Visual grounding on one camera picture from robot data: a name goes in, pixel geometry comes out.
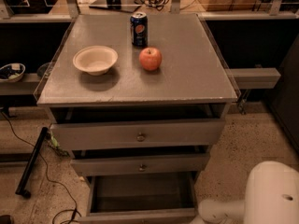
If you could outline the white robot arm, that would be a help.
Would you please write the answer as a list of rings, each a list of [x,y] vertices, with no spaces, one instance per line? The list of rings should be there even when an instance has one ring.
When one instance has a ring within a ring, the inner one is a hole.
[[[245,199],[203,200],[190,224],[299,224],[299,172],[277,161],[257,164],[249,173]]]

